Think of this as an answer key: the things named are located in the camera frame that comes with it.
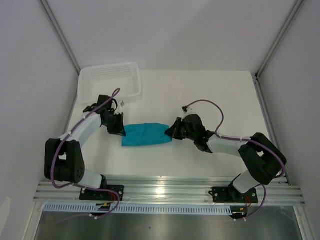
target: white wall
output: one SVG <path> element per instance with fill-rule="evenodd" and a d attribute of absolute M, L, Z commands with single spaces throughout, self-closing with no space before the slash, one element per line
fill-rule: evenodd
<path fill-rule="evenodd" d="M 294 184 L 320 236 L 320 1 L 308 0 L 261 80 Z"/>
<path fill-rule="evenodd" d="M 45 142 L 62 133 L 76 83 L 38 2 L 0 1 L 0 202 L 12 198 L 1 239 L 19 239 L 44 176 Z"/>
<path fill-rule="evenodd" d="M 82 68 L 257 71 L 295 0 L 48 0 Z"/>

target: white plastic bin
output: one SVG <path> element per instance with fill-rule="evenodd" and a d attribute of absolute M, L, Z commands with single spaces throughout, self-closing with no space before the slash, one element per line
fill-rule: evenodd
<path fill-rule="evenodd" d="M 93 104 L 99 95 L 111 95 L 120 88 L 117 101 L 132 103 L 142 94 L 140 70 L 135 62 L 86 67 L 81 70 L 78 82 L 78 99 Z"/>

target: blue fabric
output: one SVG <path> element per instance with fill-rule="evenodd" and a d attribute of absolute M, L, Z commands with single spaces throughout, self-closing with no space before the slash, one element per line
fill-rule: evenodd
<path fill-rule="evenodd" d="M 161 123 L 132 124 L 124 127 L 126 136 L 122 137 L 123 147 L 139 147 L 172 142 L 172 138 L 165 135 L 169 126 Z"/>

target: mounting plate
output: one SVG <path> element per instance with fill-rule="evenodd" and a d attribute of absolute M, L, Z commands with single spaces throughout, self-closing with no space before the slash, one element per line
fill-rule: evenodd
<path fill-rule="evenodd" d="M 124 196 L 124 190 L 125 187 L 123 185 L 108 185 L 108 190 L 115 191 L 120 196 L 120 201 L 123 200 Z M 92 191 L 92 190 L 85 190 L 84 193 L 82 191 L 80 192 L 80 200 L 86 200 L 86 201 L 106 201 L 106 202 L 112 202 L 114 201 L 114 197 L 109 193 L 105 191 Z"/>
<path fill-rule="evenodd" d="M 252 204 L 258 203 L 258 195 L 256 189 L 253 187 L 248 192 L 242 194 L 242 197 L 239 198 L 238 201 L 234 201 L 232 197 L 229 195 L 227 186 L 214 186 L 209 191 L 209 194 L 213 198 L 214 203 L 237 203 L 237 204 L 245 204 L 246 197 L 248 197 Z"/>

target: purple cable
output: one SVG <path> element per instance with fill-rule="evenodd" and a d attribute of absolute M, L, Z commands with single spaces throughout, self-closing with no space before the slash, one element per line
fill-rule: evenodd
<path fill-rule="evenodd" d="M 51 182 L 52 182 L 52 185 L 56 188 L 56 189 L 62 189 L 66 186 L 69 186 L 69 185 L 72 185 L 71 182 L 69 183 L 66 183 L 64 185 L 57 185 L 56 182 L 55 182 L 55 166 L 56 166 L 56 162 L 57 162 L 57 159 L 58 159 L 58 155 L 59 155 L 59 152 L 63 146 L 63 144 L 66 142 L 66 140 L 72 135 L 72 133 L 88 118 L 90 117 L 93 113 L 95 113 L 96 111 L 98 111 L 99 109 L 101 109 L 104 105 L 106 105 L 107 103 L 109 103 L 116 95 L 118 95 L 118 93 L 120 92 L 120 88 L 117 88 L 116 90 L 114 90 L 114 92 L 112 93 L 111 97 L 105 101 L 104 103 L 102 103 L 101 105 L 99 105 L 98 107 L 96 107 L 94 110 L 92 110 L 91 112 L 89 112 L 85 118 L 81 119 L 72 129 L 71 131 L 65 136 L 65 138 L 60 142 L 59 146 L 57 147 L 56 151 L 55 151 L 55 154 L 54 154 L 54 157 L 53 157 L 53 161 L 52 161 L 52 165 L 51 165 L 51 170 L 50 170 L 50 178 L 51 178 Z M 81 185 L 78 185 L 78 184 L 75 184 L 76 187 L 79 187 L 79 188 L 85 188 L 85 186 L 81 186 Z M 101 215 L 101 216 L 98 216 L 97 218 L 98 219 L 101 219 L 107 215 L 109 215 L 110 213 L 112 213 L 119 205 L 120 203 L 120 196 L 117 192 L 115 191 L 112 191 L 112 190 L 107 190 L 107 189 L 95 189 L 95 188 L 91 188 L 91 187 L 86 187 L 86 189 L 89 189 L 89 190 L 93 190 L 93 191 L 99 191 L 99 192 L 108 192 L 108 193 L 113 193 L 116 195 L 117 197 L 117 203 L 115 205 L 114 208 L 112 208 L 110 211 L 108 211 L 107 213 L 105 213 L 104 215 Z M 63 222 L 65 220 L 69 220 L 69 219 L 72 219 L 72 218 L 75 218 L 75 217 L 80 217 L 80 216 L 87 216 L 86 214 L 79 214 L 79 215 L 75 215 L 75 216 L 72 216 L 72 217 L 68 217 L 66 219 L 62 219 L 62 220 L 59 220 L 57 222 Z"/>
<path fill-rule="evenodd" d="M 280 159 L 280 157 L 278 157 L 278 155 L 276 155 L 272 150 L 270 150 L 268 147 L 262 145 L 261 143 L 257 142 L 257 141 L 254 141 L 254 140 L 251 140 L 251 139 L 241 139 L 241 138 L 236 138 L 236 137 L 228 137 L 228 136 L 221 136 L 218 134 L 218 130 L 219 128 L 221 127 L 221 125 L 224 123 L 224 120 L 225 120 L 225 115 L 224 115 L 224 112 L 222 111 L 221 107 L 219 107 L 216 103 L 214 103 L 213 101 L 209 101 L 209 100 L 206 100 L 206 99 L 199 99 L 197 101 L 194 101 L 190 104 L 188 104 L 186 107 L 190 107 L 191 105 L 195 104 L 195 103 L 198 103 L 198 102 L 206 102 L 206 103 L 210 103 L 212 105 L 214 105 L 216 108 L 219 109 L 220 113 L 221 113 L 221 122 L 219 123 L 219 125 L 216 127 L 215 129 L 215 135 L 217 135 L 218 137 L 220 137 L 221 139 L 225 139 L 225 140 L 231 140 L 231 141 L 244 141 L 244 142 L 248 142 L 248 143 L 252 143 L 252 144 L 255 144 L 259 147 L 261 147 L 262 149 L 266 150 L 267 152 L 269 152 L 271 155 L 273 155 L 277 161 L 279 162 L 279 164 L 281 165 L 281 173 L 280 175 L 278 175 L 276 177 L 277 178 L 281 178 L 284 174 L 285 174 L 285 165 L 284 163 L 282 162 L 282 160 Z M 265 201 L 266 201 L 266 197 L 267 197 L 267 189 L 264 185 L 262 184 L 259 184 L 255 187 L 258 187 L 258 186 L 262 186 L 263 187 L 263 190 L 264 190 L 264 195 L 263 195 L 263 199 L 262 199 L 262 202 L 260 204 L 260 206 L 258 207 L 257 210 L 255 210 L 254 212 L 250 213 L 248 216 L 246 216 L 246 218 L 249 218 L 251 217 L 252 215 L 256 214 L 261 208 L 262 206 L 264 205 Z"/>

